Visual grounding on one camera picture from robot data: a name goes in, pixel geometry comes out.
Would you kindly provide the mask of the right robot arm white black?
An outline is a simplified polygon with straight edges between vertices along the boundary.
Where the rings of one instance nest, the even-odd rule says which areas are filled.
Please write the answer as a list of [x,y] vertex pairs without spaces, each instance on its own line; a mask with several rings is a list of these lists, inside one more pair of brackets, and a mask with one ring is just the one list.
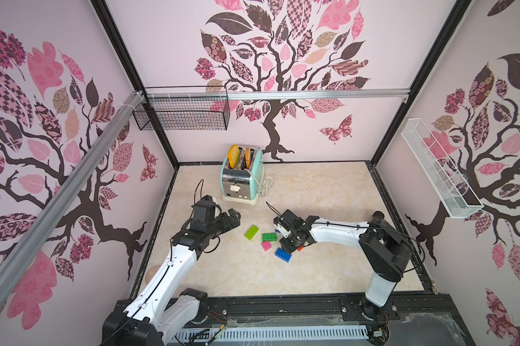
[[317,243],[360,249],[373,270],[360,310],[365,319],[372,321],[382,314],[413,255],[407,236],[387,222],[381,211],[374,212],[369,221],[351,223],[319,216],[302,219],[286,210],[274,218],[274,228],[282,235],[281,248],[289,255]]

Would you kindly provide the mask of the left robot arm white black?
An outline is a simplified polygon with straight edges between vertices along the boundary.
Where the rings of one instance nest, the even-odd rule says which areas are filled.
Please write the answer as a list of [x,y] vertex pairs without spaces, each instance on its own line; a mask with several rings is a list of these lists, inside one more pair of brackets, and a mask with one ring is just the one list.
[[170,240],[170,252],[133,301],[119,301],[104,321],[102,345],[167,345],[190,321],[207,314],[207,294],[194,289],[173,294],[209,243],[241,225],[241,214],[222,211],[206,195],[193,204],[189,219]]

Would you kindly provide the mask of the blue lego brick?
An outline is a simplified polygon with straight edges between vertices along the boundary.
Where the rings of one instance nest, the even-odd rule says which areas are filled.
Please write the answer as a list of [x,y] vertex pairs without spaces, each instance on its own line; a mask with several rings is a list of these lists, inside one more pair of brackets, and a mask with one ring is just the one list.
[[282,248],[278,248],[274,255],[280,260],[283,260],[284,262],[289,262],[292,258],[292,256],[288,252],[284,251]]

